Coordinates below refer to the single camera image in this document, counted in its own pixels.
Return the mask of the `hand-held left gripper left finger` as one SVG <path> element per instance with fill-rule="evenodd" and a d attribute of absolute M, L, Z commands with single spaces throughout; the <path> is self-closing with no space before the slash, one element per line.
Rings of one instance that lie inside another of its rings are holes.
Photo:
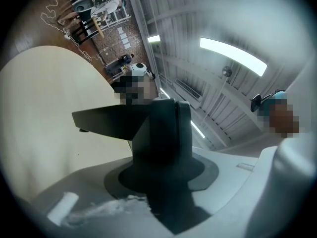
<path fill-rule="evenodd" d="M 130 157 L 73 172 L 41 192 L 32 206 L 50 235 L 180 235 L 210 220 L 245 183 L 257 158 L 193 148 L 201 175 L 176 196 L 134 192 L 120 183 Z"/>

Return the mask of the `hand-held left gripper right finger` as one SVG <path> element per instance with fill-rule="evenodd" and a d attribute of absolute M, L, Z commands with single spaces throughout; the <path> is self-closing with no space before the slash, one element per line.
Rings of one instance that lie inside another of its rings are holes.
<path fill-rule="evenodd" d="M 214 217 L 214 238 L 272 238 L 287 227 L 317 177 L 317 135 L 304 133 L 265 149 L 253 173 Z"/>

